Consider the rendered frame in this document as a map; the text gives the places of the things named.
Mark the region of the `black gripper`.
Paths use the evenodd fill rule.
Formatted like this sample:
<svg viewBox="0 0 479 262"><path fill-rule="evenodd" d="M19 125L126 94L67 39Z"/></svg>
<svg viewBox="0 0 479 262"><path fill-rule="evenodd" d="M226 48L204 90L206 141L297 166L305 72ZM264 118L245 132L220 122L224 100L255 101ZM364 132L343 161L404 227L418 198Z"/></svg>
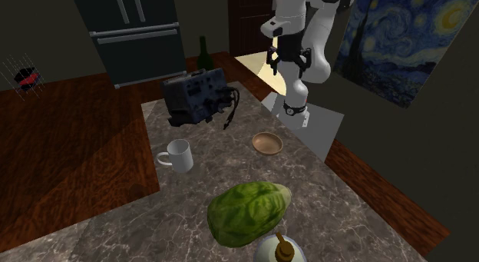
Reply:
<svg viewBox="0 0 479 262"><path fill-rule="evenodd" d="M298 63L301 72L311 67L312 64L312 50L311 48L302 49L302 38L304 31L301 30L291 35L280 35L277 38L277 49L271 46L267 50L266 63L273 70L273 74L277 74L277 65L279 59L274 59L273 55L276 53L281 61Z"/></svg>

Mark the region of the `dark brown wooden door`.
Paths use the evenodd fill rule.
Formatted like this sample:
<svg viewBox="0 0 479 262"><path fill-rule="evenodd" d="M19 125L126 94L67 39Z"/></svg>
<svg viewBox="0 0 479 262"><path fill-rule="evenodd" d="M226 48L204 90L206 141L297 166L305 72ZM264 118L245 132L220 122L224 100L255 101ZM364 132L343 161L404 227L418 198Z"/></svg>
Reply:
<svg viewBox="0 0 479 262"><path fill-rule="evenodd" d="M273 0L228 0L229 44L233 57L266 51L273 40L261 31L273 17Z"/></svg>

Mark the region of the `grey robot stand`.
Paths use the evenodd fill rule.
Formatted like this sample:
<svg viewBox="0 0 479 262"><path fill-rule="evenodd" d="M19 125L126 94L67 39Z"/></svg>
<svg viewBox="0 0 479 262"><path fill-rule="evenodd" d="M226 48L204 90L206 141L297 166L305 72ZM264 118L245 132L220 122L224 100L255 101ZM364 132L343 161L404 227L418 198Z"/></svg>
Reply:
<svg viewBox="0 0 479 262"><path fill-rule="evenodd" d="M309 112L305 128L288 129L323 162L329 153L344 115L314 104L306 104Z"/></svg>

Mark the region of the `dark green glass bottle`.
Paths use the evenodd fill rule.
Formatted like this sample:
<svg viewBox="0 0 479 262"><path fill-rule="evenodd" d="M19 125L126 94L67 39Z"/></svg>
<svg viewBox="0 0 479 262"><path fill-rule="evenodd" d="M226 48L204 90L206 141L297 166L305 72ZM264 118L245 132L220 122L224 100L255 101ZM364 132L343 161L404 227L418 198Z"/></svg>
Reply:
<svg viewBox="0 0 479 262"><path fill-rule="evenodd" d="M207 71L214 69L213 59L207 51L206 38L204 35L199 37L200 41L200 54L197 59L197 68L205 69Z"/></svg>

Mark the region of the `wooden bowl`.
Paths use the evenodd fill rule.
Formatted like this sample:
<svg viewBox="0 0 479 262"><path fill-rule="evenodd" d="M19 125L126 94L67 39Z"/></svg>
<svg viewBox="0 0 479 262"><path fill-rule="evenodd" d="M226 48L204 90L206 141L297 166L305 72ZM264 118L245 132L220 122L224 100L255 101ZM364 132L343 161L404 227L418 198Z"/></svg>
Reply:
<svg viewBox="0 0 479 262"><path fill-rule="evenodd" d="M253 148L260 154L275 155L283 148L282 139L270 132L260 132L252 138Z"/></svg>

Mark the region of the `blue swirling night sky painting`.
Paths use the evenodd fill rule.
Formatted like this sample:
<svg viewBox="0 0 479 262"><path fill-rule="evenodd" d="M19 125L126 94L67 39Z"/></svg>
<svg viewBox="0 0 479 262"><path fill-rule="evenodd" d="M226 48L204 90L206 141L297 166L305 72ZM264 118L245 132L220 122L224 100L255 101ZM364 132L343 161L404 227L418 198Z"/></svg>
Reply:
<svg viewBox="0 0 479 262"><path fill-rule="evenodd" d="M479 0L355 0L333 71L408 108Z"/></svg>

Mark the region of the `white mug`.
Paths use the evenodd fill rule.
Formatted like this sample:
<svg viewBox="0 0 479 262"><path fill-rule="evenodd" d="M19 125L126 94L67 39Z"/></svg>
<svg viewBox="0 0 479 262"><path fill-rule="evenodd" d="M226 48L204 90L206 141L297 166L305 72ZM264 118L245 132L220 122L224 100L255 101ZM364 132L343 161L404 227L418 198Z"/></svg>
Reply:
<svg viewBox="0 0 479 262"><path fill-rule="evenodd" d="M168 156L169 162L162 161L161 156ZM193 156L190 143L185 139L176 139L167 145L165 152L156 155L159 164L171 166L178 173L187 173L193 167Z"/></svg>

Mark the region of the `green lettuce head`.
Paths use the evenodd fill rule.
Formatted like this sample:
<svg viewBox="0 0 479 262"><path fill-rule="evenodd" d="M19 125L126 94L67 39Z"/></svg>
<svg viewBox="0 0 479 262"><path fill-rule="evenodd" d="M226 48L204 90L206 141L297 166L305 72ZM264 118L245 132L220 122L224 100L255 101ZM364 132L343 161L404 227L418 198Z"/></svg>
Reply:
<svg viewBox="0 0 479 262"><path fill-rule="evenodd" d="M291 200L291 190L282 184L238 184L212 199L207 208L208 227L219 245L243 247L270 232Z"/></svg>

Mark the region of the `white bottle with brown stopper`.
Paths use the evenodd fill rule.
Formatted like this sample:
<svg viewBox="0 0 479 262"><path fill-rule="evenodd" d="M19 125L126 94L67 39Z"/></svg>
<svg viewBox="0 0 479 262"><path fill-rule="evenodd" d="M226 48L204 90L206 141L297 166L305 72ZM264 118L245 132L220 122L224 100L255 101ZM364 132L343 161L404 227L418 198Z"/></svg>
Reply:
<svg viewBox="0 0 479 262"><path fill-rule="evenodd" d="M278 232L261 240L253 262L307 262L307 259L293 239Z"/></svg>

